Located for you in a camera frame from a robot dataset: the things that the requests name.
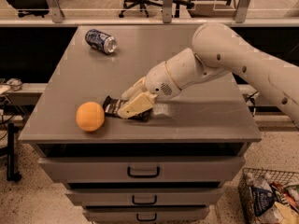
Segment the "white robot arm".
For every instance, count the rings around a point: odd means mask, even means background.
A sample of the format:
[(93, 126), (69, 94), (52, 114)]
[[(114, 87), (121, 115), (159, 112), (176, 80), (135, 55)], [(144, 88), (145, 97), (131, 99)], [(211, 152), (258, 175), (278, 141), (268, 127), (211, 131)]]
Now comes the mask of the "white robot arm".
[(122, 94), (124, 104), (118, 115), (129, 119), (152, 109), (157, 101), (228, 72), (241, 77), (299, 124), (299, 67), (254, 48), (222, 23), (200, 26), (189, 48), (151, 68)]

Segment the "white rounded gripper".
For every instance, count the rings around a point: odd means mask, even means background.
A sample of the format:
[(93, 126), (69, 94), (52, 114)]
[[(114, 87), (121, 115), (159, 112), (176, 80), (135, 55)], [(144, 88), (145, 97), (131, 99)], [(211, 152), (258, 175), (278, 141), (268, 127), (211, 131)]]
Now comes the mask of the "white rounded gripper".
[(159, 63), (121, 95), (122, 100), (128, 102), (120, 107), (118, 115), (122, 119), (129, 119), (152, 109), (155, 99), (170, 100), (180, 92), (181, 89), (171, 78), (167, 62)]

